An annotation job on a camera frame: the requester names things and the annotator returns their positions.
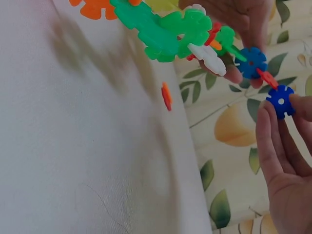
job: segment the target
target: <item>snowflake building block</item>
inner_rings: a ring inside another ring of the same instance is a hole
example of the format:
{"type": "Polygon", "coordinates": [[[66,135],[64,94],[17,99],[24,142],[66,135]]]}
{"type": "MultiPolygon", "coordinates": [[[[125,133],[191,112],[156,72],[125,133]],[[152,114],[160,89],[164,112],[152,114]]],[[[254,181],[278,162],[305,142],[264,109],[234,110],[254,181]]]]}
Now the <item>snowflake building block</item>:
{"type": "Polygon", "coordinates": [[[69,0],[72,6],[78,6],[81,2],[85,5],[81,8],[80,13],[92,20],[99,20],[102,17],[102,9],[105,9],[107,20],[115,20],[117,16],[114,13],[114,7],[109,0],[69,0]]]}
{"type": "Polygon", "coordinates": [[[257,69],[260,69],[262,72],[267,71],[268,65],[265,63],[267,61],[267,57],[258,48],[252,47],[250,50],[248,48],[244,48],[240,52],[246,57],[247,61],[243,62],[236,58],[235,63],[238,64],[237,68],[242,73],[244,78],[260,78],[260,74],[257,69]]]}
{"type": "Polygon", "coordinates": [[[146,3],[132,6],[128,0],[111,0],[111,4],[124,26],[139,31],[138,38],[147,45],[145,52],[150,59],[156,59],[155,55],[161,53],[169,56],[178,53],[179,43],[176,35],[159,25],[161,17],[152,13],[152,9],[146,3]]]}
{"type": "Polygon", "coordinates": [[[189,48],[198,60],[203,60],[205,66],[216,75],[224,76],[226,67],[218,54],[210,46],[189,44],[189,48]]]}
{"type": "Polygon", "coordinates": [[[277,90],[271,89],[269,91],[270,97],[267,97],[266,100],[274,106],[278,119],[284,119],[285,113],[289,116],[292,116],[295,113],[295,110],[289,101],[289,95],[293,93],[293,89],[286,85],[279,85],[277,90]]]}
{"type": "MultiPolygon", "coordinates": [[[[201,10],[187,9],[184,17],[181,12],[176,11],[166,15],[159,20],[160,26],[180,37],[179,48],[176,54],[180,59],[189,56],[192,52],[188,48],[189,44],[202,46],[209,37],[208,31],[212,28],[212,22],[201,10]]],[[[146,48],[148,54],[152,54],[159,62],[172,62],[176,55],[157,53],[152,48],[146,48]]]]}

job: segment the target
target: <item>printed yellow fruit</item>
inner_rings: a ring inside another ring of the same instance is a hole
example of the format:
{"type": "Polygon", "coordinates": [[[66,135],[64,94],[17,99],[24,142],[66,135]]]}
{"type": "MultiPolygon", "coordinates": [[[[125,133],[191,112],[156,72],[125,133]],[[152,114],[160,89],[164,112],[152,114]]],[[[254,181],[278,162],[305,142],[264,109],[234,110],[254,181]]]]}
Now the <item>printed yellow fruit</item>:
{"type": "Polygon", "coordinates": [[[235,103],[219,116],[214,136],[218,141],[235,147],[250,146],[256,142],[255,122],[248,112],[246,101],[235,103]]]}
{"type": "Polygon", "coordinates": [[[238,230],[240,234],[251,234],[253,231],[254,221],[247,220],[238,225],[238,230]]]}
{"type": "Polygon", "coordinates": [[[276,4],[274,2],[272,10],[271,10],[271,14],[270,14],[270,21],[273,19],[273,17],[275,16],[275,12],[276,12],[276,4]]]}
{"type": "Polygon", "coordinates": [[[261,226],[260,226],[260,233],[261,234],[278,234],[273,224],[270,214],[263,216],[263,219],[261,221],[261,226]]]}

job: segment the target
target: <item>toy chain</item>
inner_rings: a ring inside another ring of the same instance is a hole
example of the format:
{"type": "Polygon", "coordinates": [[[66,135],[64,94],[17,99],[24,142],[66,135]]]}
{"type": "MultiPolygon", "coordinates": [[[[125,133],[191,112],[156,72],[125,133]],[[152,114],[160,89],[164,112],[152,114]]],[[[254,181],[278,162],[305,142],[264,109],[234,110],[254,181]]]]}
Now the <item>toy chain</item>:
{"type": "MultiPolygon", "coordinates": [[[[175,5],[177,0],[151,1],[153,8],[159,4],[175,5]]],[[[272,89],[266,98],[275,108],[277,118],[284,119],[285,113],[293,115],[294,109],[289,95],[294,91],[278,82],[267,71],[267,58],[256,47],[239,50],[234,43],[235,32],[220,23],[212,24],[205,9],[199,5],[159,16],[142,0],[69,0],[72,6],[84,2],[80,13],[92,20],[102,18],[105,9],[107,20],[119,19],[128,29],[137,29],[138,38],[146,45],[145,53],[152,60],[172,62],[176,57],[187,60],[202,60],[213,73],[224,76],[226,67],[219,56],[230,53],[244,78],[263,79],[272,89]]],[[[167,109],[171,110],[172,99],[166,83],[161,88],[167,109]]]]}

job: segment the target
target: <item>white surface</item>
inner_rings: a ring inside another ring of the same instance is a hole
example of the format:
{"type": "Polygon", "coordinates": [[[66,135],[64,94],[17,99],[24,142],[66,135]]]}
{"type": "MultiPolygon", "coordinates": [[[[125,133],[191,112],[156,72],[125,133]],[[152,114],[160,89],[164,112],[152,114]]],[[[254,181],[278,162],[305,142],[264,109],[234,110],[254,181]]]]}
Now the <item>white surface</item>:
{"type": "Polygon", "coordinates": [[[55,2],[1,2],[0,233],[210,233],[172,65],[55,2]]]}

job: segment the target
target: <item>finger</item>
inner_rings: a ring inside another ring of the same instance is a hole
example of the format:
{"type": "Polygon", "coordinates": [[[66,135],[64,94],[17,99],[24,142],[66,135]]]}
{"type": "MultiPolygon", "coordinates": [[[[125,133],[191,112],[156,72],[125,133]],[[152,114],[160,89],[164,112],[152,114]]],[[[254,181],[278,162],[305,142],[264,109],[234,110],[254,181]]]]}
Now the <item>finger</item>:
{"type": "Polygon", "coordinates": [[[273,1],[260,1],[261,3],[248,9],[249,40],[251,46],[258,47],[265,52],[270,9],[273,1]]]}
{"type": "Polygon", "coordinates": [[[280,161],[280,164],[282,165],[283,171],[288,174],[295,174],[294,168],[292,167],[292,165],[290,164],[290,162],[288,161],[286,157],[282,139],[279,133],[275,109],[273,105],[268,101],[265,101],[263,108],[266,109],[270,117],[271,138],[272,138],[272,142],[275,148],[277,158],[280,161]]]}
{"type": "Polygon", "coordinates": [[[255,132],[260,166],[267,185],[269,185],[277,175],[283,173],[283,168],[273,146],[270,116],[268,111],[263,107],[260,107],[258,110],[255,132]]]}
{"type": "Polygon", "coordinates": [[[298,150],[296,143],[289,133],[285,120],[278,123],[279,134],[282,139],[286,157],[298,176],[306,177],[312,175],[312,168],[308,165],[298,150]]]}
{"type": "Polygon", "coordinates": [[[262,79],[251,79],[250,84],[253,88],[258,89],[262,86],[263,80],[262,79]]]}
{"type": "Polygon", "coordinates": [[[300,97],[297,94],[291,94],[289,101],[298,116],[312,122],[312,96],[300,97]]]}
{"type": "Polygon", "coordinates": [[[226,24],[235,31],[247,31],[249,29],[249,17],[240,14],[234,7],[226,4],[228,1],[201,0],[201,4],[207,15],[215,18],[222,24],[226,24]]]}
{"type": "Polygon", "coordinates": [[[298,114],[295,114],[292,118],[299,134],[306,143],[306,146],[312,155],[312,123],[306,121],[298,114]]]}

